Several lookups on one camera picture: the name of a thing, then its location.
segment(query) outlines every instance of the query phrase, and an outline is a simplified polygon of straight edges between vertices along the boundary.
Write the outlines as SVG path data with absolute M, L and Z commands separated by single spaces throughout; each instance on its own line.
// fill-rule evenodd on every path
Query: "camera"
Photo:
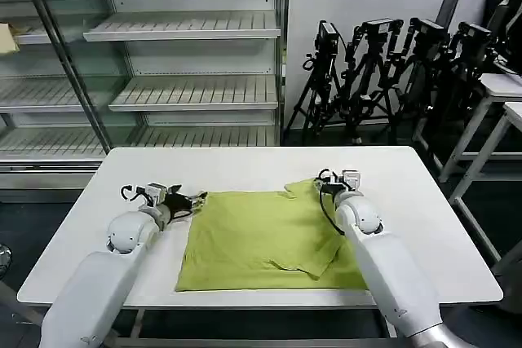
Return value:
M 325 20 L 319 23 L 316 37 L 316 50 L 324 55 L 336 56 L 338 54 L 339 34 L 335 27 Z

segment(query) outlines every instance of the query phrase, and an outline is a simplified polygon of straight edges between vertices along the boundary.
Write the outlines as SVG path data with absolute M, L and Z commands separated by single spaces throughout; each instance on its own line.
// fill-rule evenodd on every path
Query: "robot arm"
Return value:
M 436 289 L 399 237 L 387 230 L 374 205 L 357 191 L 360 174 L 326 173 L 316 186 L 332 195 L 335 224 L 354 245 L 357 264 L 384 317 L 417 347 L 472 347 L 443 325 Z
M 138 275 L 147 250 L 176 213 L 201 205 L 194 198 L 154 183 L 124 187 L 122 196 L 145 204 L 115 217 L 107 230 L 107 251 L 89 254 L 56 298 L 42 323 L 40 348 L 96 348 L 113 325 Z

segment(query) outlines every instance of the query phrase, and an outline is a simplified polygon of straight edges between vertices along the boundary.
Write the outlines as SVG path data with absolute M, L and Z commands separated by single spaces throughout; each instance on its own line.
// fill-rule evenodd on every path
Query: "green t-shirt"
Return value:
M 209 193 L 192 218 L 176 291 L 367 289 L 313 181 L 285 189 Z M 333 217 L 331 197 L 324 202 Z

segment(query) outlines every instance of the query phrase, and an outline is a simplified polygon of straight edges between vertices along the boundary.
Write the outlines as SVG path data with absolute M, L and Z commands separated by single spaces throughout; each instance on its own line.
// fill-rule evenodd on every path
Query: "metal shelf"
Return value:
M 277 38 L 274 11 L 181 11 L 114 14 L 84 33 L 87 41 Z
M 114 112 L 277 108 L 274 75 L 134 77 L 108 106 Z
M 115 95 L 113 77 L 86 77 L 87 92 L 97 107 Z M 67 77 L 0 77 L 0 113 L 83 112 Z
M 121 146 L 125 145 L 132 127 L 108 127 L 107 130 L 113 143 Z M 104 156 L 104 149 L 95 132 L 86 126 L 15 128 L 0 139 L 0 160 L 99 160 Z
M 65 15 L 58 17 L 57 21 L 66 42 L 83 40 L 83 33 L 96 26 L 92 15 Z M 13 18 L 7 23 L 13 28 L 19 45 L 51 43 L 43 23 L 37 17 Z
M 151 126 L 136 147 L 270 147 L 276 143 L 275 126 Z

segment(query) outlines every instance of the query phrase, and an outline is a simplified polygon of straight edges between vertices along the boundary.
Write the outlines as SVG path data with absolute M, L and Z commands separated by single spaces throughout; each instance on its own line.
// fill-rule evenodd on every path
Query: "white table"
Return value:
M 453 173 L 455 166 L 460 160 L 466 158 L 474 159 L 475 156 L 478 155 L 478 152 L 465 151 L 470 141 L 473 139 L 475 132 L 479 129 L 479 126 L 484 120 L 484 117 L 488 113 L 491 105 L 495 102 L 505 103 L 522 101 L 522 78 L 518 75 L 511 75 L 509 73 L 485 73 L 480 78 L 480 82 L 485 88 L 486 95 L 480 101 L 473 114 L 473 117 L 467 123 L 466 129 L 462 133 L 461 138 L 458 140 L 457 145 L 451 152 L 449 159 L 446 161 L 444 167 L 442 167 L 439 177 L 439 180 L 442 183 L 445 183 L 448 180 L 449 176 Z M 494 155 L 499 160 L 511 158 L 520 159 L 522 157 L 522 153 L 520 152 L 497 152 Z
M 357 169 L 361 190 L 379 207 L 433 280 L 440 302 L 502 299 L 502 291 L 435 181 L 412 148 L 117 148 L 82 193 L 18 293 L 50 305 L 78 263 L 105 249 L 109 222 L 140 201 L 119 195 L 127 184 L 183 184 L 182 192 L 282 190 L 320 170 Z M 155 244 L 126 308 L 374 307 L 367 292 L 244 290 L 176 293 L 190 222 L 173 222 Z

